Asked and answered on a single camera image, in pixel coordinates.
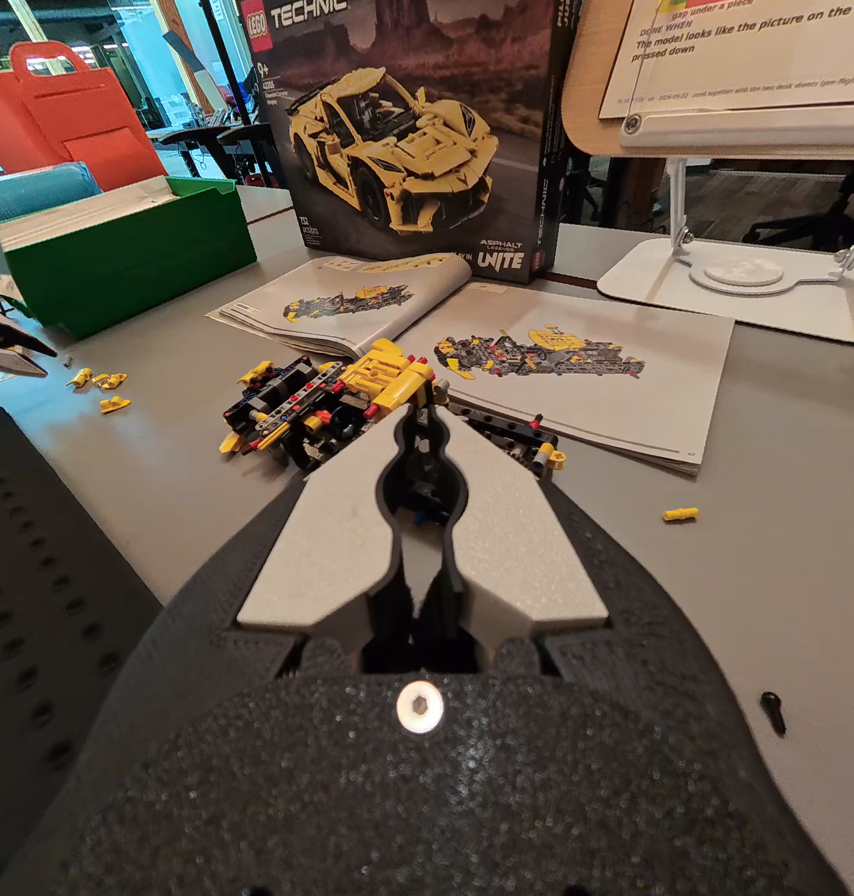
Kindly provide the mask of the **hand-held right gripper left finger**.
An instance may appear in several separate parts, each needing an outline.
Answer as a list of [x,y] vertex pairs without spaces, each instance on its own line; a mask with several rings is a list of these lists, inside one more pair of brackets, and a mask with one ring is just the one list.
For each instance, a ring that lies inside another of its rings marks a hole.
[[400,456],[407,416],[407,406],[393,411],[307,477],[240,608],[241,628],[327,637],[343,648],[371,640],[368,598],[401,550],[378,483]]

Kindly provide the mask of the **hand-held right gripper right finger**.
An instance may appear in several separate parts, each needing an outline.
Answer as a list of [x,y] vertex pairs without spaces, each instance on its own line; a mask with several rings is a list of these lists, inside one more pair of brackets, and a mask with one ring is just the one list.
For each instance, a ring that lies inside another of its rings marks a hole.
[[462,474],[451,548],[465,587],[463,628],[483,648],[604,625],[609,612],[533,473],[448,409],[444,455]]

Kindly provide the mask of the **lego car chassis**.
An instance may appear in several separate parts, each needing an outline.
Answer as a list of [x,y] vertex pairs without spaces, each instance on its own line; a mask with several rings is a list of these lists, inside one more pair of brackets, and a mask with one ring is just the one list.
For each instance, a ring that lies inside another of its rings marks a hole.
[[358,360],[315,364],[301,355],[281,367],[263,361],[238,380],[242,396],[222,418],[228,426],[220,454],[270,454],[282,466],[309,474],[372,430],[398,408],[415,409],[414,456],[405,463],[401,506],[414,523],[445,524],[439,474],[430,457],[428,408],[448,409],[542,480],[566,465],[558,438],[544,429],[541,414],[528,423],[475,409],[450,398],[425,357],[406,356],[379,339]]

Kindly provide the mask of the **lego instruction booklet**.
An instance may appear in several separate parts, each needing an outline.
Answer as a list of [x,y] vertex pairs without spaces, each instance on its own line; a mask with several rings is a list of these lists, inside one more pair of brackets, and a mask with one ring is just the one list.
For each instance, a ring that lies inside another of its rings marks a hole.
[[425,357],[451,399],[695,475],[735,322],[474,280],[464,259],[313,259],[209,317],[303,352]]

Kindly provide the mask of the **lego set box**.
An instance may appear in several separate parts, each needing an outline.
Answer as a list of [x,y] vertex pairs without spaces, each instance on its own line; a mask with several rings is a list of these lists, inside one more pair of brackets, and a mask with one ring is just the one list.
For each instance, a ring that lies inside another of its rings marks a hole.
[[516,284],[549,270],[581,5],[238,2],[306,247],[453,252]]

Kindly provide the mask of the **green storage bin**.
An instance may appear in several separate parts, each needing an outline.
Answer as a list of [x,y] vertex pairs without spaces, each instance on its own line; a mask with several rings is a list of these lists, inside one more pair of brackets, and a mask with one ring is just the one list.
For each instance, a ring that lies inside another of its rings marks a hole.
[[80,340],[256,262],[235,184],[165,177],[178,200],[3,251],[0,296]]

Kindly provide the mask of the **white paper sheet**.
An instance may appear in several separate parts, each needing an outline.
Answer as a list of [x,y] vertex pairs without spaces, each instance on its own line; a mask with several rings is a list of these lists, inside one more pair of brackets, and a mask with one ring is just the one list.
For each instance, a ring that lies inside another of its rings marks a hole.
[[179,199],[165,176],[0,223],[0,246],[11,252],[137,214]]

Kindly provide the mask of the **teal rolled mat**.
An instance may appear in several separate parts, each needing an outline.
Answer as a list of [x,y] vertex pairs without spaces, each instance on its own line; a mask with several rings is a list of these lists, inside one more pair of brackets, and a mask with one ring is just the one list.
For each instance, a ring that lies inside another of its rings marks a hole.
[[0,175],[0,223],[103,192],[84,162]]

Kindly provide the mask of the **orange plastic case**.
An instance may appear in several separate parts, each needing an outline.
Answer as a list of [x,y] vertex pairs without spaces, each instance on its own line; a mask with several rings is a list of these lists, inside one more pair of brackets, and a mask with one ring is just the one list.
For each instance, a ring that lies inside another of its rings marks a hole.
[[167,172],[109,68],[57,41],[20,42],[0,72],[0,166],[8,175],[84,163],[108,192]]

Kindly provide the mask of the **black dotted floor mat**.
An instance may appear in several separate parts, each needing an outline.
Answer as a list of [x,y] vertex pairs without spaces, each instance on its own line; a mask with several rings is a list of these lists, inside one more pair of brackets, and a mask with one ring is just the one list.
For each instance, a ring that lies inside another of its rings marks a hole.
[[161,608],[0,406],[0,878]]

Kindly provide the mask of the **white document stand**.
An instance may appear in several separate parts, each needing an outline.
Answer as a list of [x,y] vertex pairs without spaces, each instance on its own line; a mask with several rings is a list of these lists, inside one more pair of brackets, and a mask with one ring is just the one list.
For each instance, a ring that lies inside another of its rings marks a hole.
[[854,103],[602,120],[600,107],[633,3],[582,3],[562,116],[582,151],[666,161],[670,234],[638,244],[598,280],[600,293],[854,343],[854,238],[850,247],[829,251],[701,240],[690,233],[686,201],[687,162],[701,156],[854,161]]

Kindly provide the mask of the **printed instruction sheet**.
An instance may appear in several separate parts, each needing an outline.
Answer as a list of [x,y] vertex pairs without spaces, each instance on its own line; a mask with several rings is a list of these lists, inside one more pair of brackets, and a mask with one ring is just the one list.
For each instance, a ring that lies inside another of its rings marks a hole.
[[854,1],[635,1],[600,119],[854,103]]

